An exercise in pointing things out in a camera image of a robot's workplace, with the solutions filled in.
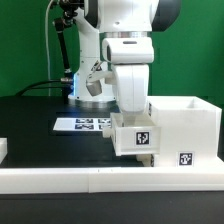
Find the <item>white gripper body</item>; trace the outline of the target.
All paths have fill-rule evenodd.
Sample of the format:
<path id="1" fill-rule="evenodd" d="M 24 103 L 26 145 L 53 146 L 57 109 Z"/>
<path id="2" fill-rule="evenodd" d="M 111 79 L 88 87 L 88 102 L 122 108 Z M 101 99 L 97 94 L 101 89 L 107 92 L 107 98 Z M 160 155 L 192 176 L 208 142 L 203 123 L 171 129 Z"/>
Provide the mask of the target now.
<path id="1" fill-rule="evenodd" d="M 122 113 L 142 114 L 147 105 L 149 63 L 154 61 L 150 37 L 105 38 L 102 55 L 111 64 Z"/>

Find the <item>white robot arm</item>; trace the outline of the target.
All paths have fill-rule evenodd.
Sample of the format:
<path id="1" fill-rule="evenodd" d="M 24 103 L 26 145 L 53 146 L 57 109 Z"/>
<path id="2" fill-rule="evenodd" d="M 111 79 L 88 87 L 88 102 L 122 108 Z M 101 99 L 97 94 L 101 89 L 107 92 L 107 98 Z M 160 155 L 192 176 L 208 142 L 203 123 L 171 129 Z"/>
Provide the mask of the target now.
<path id="1" fill-rule="evenodd" d="M 115 101 L 125 114 L 142 114 L 147 105 L 149 64 L 154 60 L 150 34 L 167 30 L 181 11 L 181 0 L 56 0 L 63 15 L 54 20 L 64 74 L 76 79 L 78 102 Z M 74 74 L 63 31 L 75 25 L 80 58 Z"/>

